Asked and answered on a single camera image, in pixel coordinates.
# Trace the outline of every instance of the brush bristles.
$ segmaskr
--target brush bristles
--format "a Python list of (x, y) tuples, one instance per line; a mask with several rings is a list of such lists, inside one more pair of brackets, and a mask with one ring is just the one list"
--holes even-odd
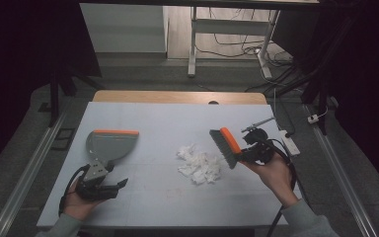
[(224, 159), (229, 164), (230, 169), (234, 169), (238, 163), (237, 154), (234, 154), (230, 145), (227, 143), (226, 138), (221, 134), (220, 130), (210, 130), (210, 135), (216, 143), (218, 149), (223, 154)]

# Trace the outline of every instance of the hand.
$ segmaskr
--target hand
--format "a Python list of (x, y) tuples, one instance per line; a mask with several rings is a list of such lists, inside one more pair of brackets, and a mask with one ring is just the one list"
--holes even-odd
[(264, 184), (272, 190), (285, 208), (298, 201), (297, 196), (291, 190), (290, 170), (284, 159), (276, 152), (265, 165), (246, 161), (240, 161), (240, 163), (257, 173)]
[(75, 192), (78, 180), (69, 188), (69, 193), (66, 196), (66, 202), (63, 209), (63, 213), (72, 216), (75, 219), (84, 221), (95, 206), (104, 202), (104, 200), (83, 200)]

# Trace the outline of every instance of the brush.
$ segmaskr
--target brush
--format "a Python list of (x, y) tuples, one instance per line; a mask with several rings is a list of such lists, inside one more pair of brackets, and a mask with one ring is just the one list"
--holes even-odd
[(227, 127), (222, 127), (220, 130), (211, 129), (210, 135), (229, 164), (230, 169), (234, 169), (242, 158), (242, 150), (232, 133), (230, 133)]

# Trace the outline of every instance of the gray sleeve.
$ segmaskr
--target gray sleeve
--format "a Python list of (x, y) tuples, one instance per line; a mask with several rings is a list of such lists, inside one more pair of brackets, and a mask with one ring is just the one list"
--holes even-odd
[(292, 237), (339, 236), (332, 229), (328, 218), (324, 215), (316, 215), (303, 199), (300, 199), (296, 204), (282, 210), (281, 212), (292, 230)]
[(47, 232), (40, 232), (36, 237), (76, 237), (82, 221), (62, 213), (54, 226)]

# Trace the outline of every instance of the crumpled paper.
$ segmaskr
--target crumpled paper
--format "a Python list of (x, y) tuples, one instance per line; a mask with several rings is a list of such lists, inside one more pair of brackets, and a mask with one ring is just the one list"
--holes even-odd
[(180, 147), (177, 156), (186, 161), (178, 171), (191, 178), (196, 185), (214, 183), (220, 178), (220, 160), (206, 152), (196, 153), (194, 144)]

